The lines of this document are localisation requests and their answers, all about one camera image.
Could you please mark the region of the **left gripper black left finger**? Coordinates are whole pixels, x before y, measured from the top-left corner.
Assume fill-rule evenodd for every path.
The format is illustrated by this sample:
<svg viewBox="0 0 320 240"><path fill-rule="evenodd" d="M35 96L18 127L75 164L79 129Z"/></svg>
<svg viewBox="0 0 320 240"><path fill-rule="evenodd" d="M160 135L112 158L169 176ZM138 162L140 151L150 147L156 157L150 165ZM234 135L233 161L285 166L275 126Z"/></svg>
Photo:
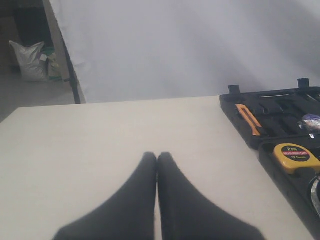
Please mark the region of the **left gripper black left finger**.
<svg viewBox="0 0 320 240"><path fill-rule="evenodd" d="M62 227L56 240L153 240L157 158L146 152L126 183L101 206Z"/></svg>

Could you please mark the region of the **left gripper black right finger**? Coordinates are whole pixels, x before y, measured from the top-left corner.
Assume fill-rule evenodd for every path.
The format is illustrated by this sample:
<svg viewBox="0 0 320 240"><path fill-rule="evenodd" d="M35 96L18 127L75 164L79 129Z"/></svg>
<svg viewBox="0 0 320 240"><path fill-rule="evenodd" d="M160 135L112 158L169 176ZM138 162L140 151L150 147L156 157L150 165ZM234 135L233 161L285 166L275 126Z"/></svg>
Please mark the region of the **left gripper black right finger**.
<svg viewBox="0 0 320 240"><path fill-rule="evenodd" d="M263 240L254 226L202 195L169 152L157 160L158 202L164 240Z"/></svg>

